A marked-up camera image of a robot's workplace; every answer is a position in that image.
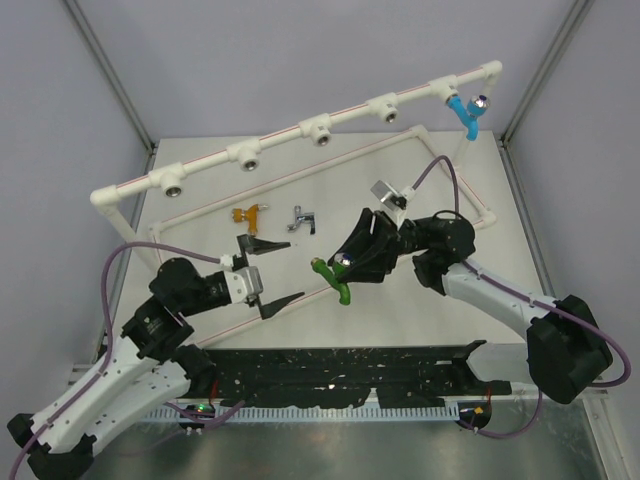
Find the green water faucet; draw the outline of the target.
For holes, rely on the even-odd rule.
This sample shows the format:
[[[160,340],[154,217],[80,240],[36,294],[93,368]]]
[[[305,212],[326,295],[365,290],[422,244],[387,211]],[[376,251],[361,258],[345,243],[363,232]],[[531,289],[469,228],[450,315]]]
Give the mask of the green water faucet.
[[[353,263],[350,255],[346,253],[336,253],[328,261],[315,257],[311,260],[311,268],[319,274],[328,285],[339,294],[339,303],[343,306],[351,304],[351,292],[347,283],[341,281],[339,276],[344,273]]]

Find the white PVC pipe frame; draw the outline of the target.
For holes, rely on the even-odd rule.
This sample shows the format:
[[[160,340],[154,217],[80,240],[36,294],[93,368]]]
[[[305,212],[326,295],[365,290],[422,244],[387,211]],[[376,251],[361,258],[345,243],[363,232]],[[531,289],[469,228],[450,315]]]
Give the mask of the white PVC pipe frame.
[[[96,210],[132,247],[112,319],[114,330],[121,331],[133,316],[159,266],[171,258],[166,246],[213,260],[236,255],[237,237],[248,234],[248,224],[235,223],[231,211],[254,204],[269,206],[258,214],[256,237],[291,243],[287,249],[249,256],[262,280],[262,301],[305,293],[265,321],[268,342],[332,346],[341,340],[347,319],[406,317],[412,304],[406,289],[394,280],[349,285],[351,304],[343,306],[338,292],[312,270],[310,262],[315,257],[331,259],[364,208],[382,211],[370,191],[378,180],[398,191],[407,186],[415,189],[406,219],[459,210],[475,229],[492,226],[495,215],[460,174],[460,159],[471,144],[466,128],[454,153],[447,154],[421,125],[389,135],[339,134],[336,127],[364,117],[393,124],[401,106],[426,97],[447,107],[445,102],[458,95],[466,105],[472,96],[489,97],[501,71],[501,63],[492,61],[463,74],[319,114],[275,133],[235,138],[197,158],[189,157],[187,141],[163,141],[160,151],[176,153],[175,163],[158,162],[145,175],[97,189],[90,196]],[[307,224],[287,232],[295,205],[315,213],[315,235]],[[201,348],[219,345],[263,322],[258,309],[246,304],[186,320],[194,329],[188,342]]]

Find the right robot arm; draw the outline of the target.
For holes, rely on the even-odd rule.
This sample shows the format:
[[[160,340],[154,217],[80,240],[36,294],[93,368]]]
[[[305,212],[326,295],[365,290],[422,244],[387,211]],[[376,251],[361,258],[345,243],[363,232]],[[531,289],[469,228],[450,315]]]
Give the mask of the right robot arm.
[[[474,394],[489,381],[536,386],[549,399],[571,403],[613,363],[587,304],[527,293],[472,260],[475,230],[451,210],[396,225],[364,209],[354,230],[330,259],[340,284],[381,283],[409,256],[419,284],[471,305],[500,322],[521,343],[475,348],[452,370],[454,386]]]

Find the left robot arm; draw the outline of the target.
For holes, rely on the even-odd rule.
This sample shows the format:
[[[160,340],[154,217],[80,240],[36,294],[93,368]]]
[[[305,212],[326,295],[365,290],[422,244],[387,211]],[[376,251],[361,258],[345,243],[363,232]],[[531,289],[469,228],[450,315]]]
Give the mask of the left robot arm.
[[[35,413],[19,413],[7,429],[21,451],[9,476],[28,463],[39,479],[79,479],[99,453],[121,432],[157,406],[188,394],[201,398],[213,391],[216,368],[209,355],[187,339],[187,317],[232,304],[246,304],[269,319],[296,300],[285,296],[264,304],[259,271],[251,255],[287,248],[285,242],[237,239],[239,252],[211,257],[173,246],[149,284],[151,296],[116,332],[105,320],[104,354],[61,397]],[[203,276],[194,261],[219,265]]]

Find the orange water faucet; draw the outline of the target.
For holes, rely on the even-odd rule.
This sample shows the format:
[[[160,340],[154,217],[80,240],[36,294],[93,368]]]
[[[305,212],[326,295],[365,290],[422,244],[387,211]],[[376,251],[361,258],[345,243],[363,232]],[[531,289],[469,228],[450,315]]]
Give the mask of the orange water faucet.
[[[231,211],[231,218],[235,223],[246,222],[248,234],[256,237],[258,234],[258,214],[268,208],[269,206],[266,204],[254,204],[247,209],[234,208]]]

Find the chrome water faucet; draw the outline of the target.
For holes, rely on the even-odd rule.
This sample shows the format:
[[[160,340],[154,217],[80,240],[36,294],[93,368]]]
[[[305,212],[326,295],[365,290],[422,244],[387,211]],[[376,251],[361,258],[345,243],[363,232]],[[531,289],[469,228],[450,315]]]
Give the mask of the chrome water faucet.
[[[288,224],[286,230],[288,233],[297,231],[302,225],[307,224],[310,227],[310,234],[316,234],[316,219],[314,212],[303,212],[300,205],[295,205],[294,209],[294,221]]]

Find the blue water faucet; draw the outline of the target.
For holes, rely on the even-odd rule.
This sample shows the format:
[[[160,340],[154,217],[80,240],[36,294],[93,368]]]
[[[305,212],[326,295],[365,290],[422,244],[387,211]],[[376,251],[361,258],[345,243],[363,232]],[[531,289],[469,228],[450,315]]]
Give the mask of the blue water faucet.
[[[489,97],[483,94],[475,95],[464,105],[458,95],[452,95],[445,104],[466,128],[466,139],[470,142],[475,141],[479,134],[478,119],[486,113],[491,105]]]

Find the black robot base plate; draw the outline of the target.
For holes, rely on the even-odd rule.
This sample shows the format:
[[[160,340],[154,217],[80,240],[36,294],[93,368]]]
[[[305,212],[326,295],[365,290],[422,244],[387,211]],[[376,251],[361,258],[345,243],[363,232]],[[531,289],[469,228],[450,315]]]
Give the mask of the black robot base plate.
[[[505,380],[483,382],[466,361],[483,346],[210,349],[212,376],[187,399],[225,406],[358,408],[376,394],[383,408],[441,406],[448,396],[506,396]]]

